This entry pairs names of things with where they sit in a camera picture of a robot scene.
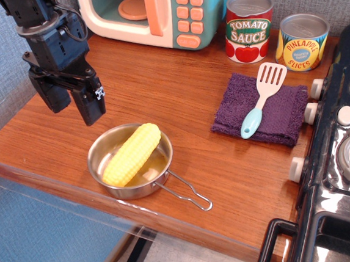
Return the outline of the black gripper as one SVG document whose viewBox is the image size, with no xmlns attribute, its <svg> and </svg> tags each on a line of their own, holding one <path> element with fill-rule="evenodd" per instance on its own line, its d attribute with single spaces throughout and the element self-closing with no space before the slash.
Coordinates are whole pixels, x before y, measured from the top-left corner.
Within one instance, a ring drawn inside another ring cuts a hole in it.
<svg viewBox="0 0 350 262">
<path fill-rule="evenodd" d="M 50 110 L 58 113 L 71 103 L 67 90 L 59 83 L 70 85 L 87 126 L 106 113 L 104 88 L 86 61 L 87 30 L 79 14 L 57 8 L 50 20 L 32 27 L 18 26 L 16 31 L 31 49 L 23 56 L 30 66 L 29 79 Z"/>
</svg>

